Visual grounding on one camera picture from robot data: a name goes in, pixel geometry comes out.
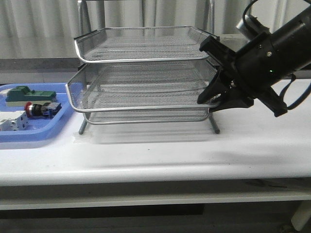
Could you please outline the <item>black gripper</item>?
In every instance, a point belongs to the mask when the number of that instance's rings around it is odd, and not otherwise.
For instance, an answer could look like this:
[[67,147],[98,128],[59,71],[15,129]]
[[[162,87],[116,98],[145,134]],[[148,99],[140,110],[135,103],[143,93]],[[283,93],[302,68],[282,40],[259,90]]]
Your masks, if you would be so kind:
[[215,103],[210,113],[232,108],[249,108],[260,100],[276,117],[288,112],[283,98],[272,88],[287,75],[287,69],[275,54],[270,37],[262,33],[237,52],[219,40],[208,37],[200,51],[219,63],[214,78],[198,96],[197,103]]

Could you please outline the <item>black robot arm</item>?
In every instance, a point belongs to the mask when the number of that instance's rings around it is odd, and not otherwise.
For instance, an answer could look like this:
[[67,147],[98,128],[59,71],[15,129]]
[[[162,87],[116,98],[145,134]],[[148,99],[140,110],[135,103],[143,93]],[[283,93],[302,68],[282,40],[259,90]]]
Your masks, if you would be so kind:
[[277,94],[272,86],[290,77],[311,62],[311,10],[306,8],[274,33],[254,16],[244,13],[239,30],[249,42],[233,51],[218,39],[209,36],[200,45],[219,63],[209,86],[197,102],[211,102],[211,112],[231,108],[249,108],[260,100],[276,117],[303,102],[311,90],[307,88],[291,105],[284,102],[286,90]]

